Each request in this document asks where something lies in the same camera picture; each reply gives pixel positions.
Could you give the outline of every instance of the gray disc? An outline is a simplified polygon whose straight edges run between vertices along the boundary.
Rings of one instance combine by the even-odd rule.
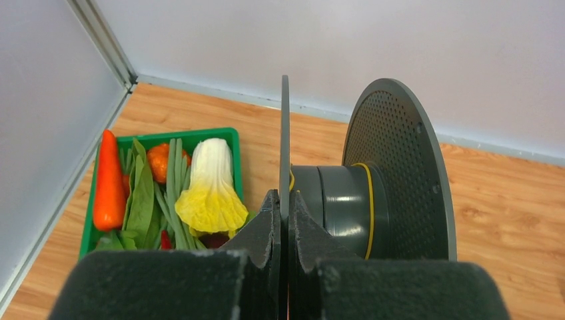
[[[456,260],[449,182],[432,124],[412,91],[394,79],[371,83],[359,98],[343,165],[367,163],[382,175],[391,259]]]

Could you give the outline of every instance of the orange tomato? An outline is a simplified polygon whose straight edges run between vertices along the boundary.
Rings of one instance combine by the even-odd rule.
[[[191,165],[192,159],[184,150],[183,156],[187,157],[187,165]],[[151,167],[153,180],[158,183],[166,183],[167,163],[169,163],[169,144],[161,143],[160,145],[149,149],[149,151],[147,151],[147,161],[149,161],[149,166]]]

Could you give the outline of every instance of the red pepper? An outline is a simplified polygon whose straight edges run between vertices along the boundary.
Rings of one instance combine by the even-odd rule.
[[[169,238],[169,234],[167,230],[161,231],[161,250],[171,250],[173,245],[171,244],[171,238]]]

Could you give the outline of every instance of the baseboard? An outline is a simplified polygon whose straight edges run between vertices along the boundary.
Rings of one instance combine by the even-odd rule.
[[[160,85],[162,87],[169,87],[173,89],[199,93],[202,95],[210,95],[212,97],[218,97],[222,99],[229,99],[233,101],[249,103],[252,105],[259,105],[262,107],[269,107],[274,109],[281,108],[280,101],[265,99],[260,97],[253,97],[250,95],[243,95],[241,93],[224,91],[224,90],[214,89],[209,87],[202,87],[200,85],[193,85],[190,83],[183,83],[179,81],[162,79],[158,77],[152,77],[149,75],[140,75],[137,81],[141,83],[149,83],[152,85]],[[311,115],[313,117],[319,117],[319,118],[329,119],[343,123],[349,123],[349,118],[351,116],[349,114],[324,111],[321,109],[316,109],[312,107],[307,107],[305,105],[297,105],[292,103],[290,104],[290,111],[295,113],[300,113],[303,115]],[[526,150],[513,149],[502,145],[491,144],[485,141],[476,141],[464,137],[455,137],[444,133],[436,132],[436,134],[440,143],[459,145],[461,147],[466,147],[470,149],[477,149],[491,153],[497,153],[500,155],[507,155],[507,156],[527,159],[535,162],[547,163],[551,165],[565,166],[565,158],[543,155],[540,153],[534,153]]]

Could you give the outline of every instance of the yellow ring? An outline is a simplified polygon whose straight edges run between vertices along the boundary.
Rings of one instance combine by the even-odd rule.
[[[367,167],[366,164],[355,163],[354,165],[357,166],[357,167],[365,168],[365,171],[367,172],[367,181],[369,183],[370,227],[369,227],[369,243],[367,245],[367,252],[365,253],[365,260],[368,260],[369,256],[370,256],[370,251],[372,249],[372,238],[374,236],[374,198],[373,198],[373,194],[372,194],[372,178],[371,178],[371,174],[370,174],[370,169],[369,169],[369,167]]]
[[[292,188],[294,188],[294,174],[292,173],[292,168],[290,168],[290,187],[288,188],[288,192],[291,192]]]

